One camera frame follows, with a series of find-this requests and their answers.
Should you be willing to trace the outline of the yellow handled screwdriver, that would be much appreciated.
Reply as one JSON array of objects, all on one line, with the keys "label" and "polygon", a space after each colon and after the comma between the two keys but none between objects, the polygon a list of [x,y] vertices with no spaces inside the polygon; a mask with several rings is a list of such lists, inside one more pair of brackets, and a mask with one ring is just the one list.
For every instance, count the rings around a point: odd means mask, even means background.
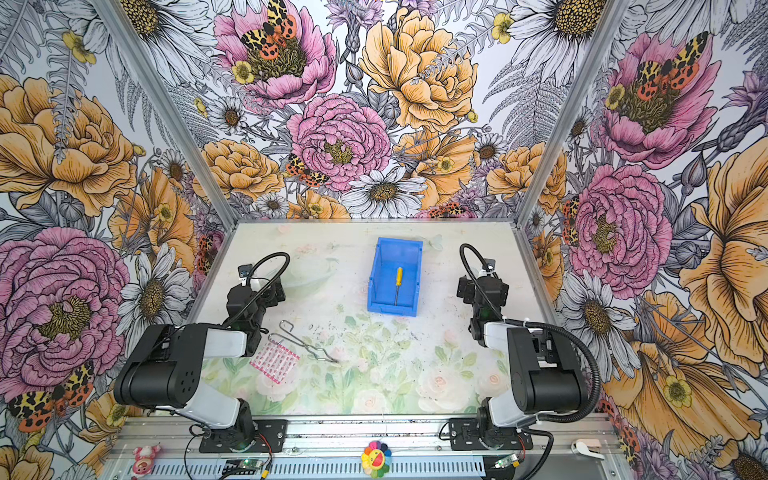
[{"label": "yellow handled screwdriver", "polygon": [[403,282],[403,276],[404,276],[404,268],[398,267],[396,271],[395,276],[395,297],[394,297],[394,305],[398,305],[399,302],[399,293]]}]

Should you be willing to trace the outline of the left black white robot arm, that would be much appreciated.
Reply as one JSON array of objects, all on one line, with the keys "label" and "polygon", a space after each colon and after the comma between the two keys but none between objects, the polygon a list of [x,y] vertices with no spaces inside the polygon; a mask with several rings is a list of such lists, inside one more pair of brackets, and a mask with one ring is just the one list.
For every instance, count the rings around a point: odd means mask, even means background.
[{"label": "left black white robot arm", "polygon": [[220,324],[148,327],[115,380],[118,403],[170,412],[204,427],[215,451],[268,447],[244,399],[225,395],[202,379],[207,359],[249,360],[269,331],[266,310],[286,299],[281,276],[290,255],[275,252],[257,261],[242,284],[227,295],[227,318]]}]

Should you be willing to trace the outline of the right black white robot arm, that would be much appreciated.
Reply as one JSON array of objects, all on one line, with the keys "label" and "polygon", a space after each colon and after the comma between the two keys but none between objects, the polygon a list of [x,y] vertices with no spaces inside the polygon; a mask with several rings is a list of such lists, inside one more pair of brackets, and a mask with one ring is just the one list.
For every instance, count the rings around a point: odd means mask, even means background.
[{"label": "right black white robot arm", "polygon": [[501,366],[508,379],[499,392],[480,396],[474,421],[450,422],[454,450],[529,448],[531,426],[579,421],[599,398],[583,371],[573,336],[506,318],[502,308],[508,293],[492,259],[482,259],[478,272],[467,268],[458,280],[457,297],[472,306],[469,333],[480,346],[503,354]]}]

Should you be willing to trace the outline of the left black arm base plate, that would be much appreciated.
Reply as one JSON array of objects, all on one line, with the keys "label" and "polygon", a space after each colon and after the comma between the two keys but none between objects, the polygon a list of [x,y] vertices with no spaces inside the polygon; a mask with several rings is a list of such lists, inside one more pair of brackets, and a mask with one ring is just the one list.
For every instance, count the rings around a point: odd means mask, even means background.
[{"label": "left black arm base plate", "polygon": [[244,429],[237,425],[212,430],[204,437],[198,450],[205,454],[280,453],[287,435],[288,421],[256,419]]}]

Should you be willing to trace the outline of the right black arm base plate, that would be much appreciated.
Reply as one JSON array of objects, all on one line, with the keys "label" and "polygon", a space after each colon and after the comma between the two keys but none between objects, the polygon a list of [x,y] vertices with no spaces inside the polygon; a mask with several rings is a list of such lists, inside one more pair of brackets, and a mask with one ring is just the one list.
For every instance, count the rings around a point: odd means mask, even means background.
[{"label": "right black arm base plate", "polygon": [[453,451],[522,451],[533,447],[529,434],[515,428],[483,424],[476,418],[451,418],[445,433]]}]

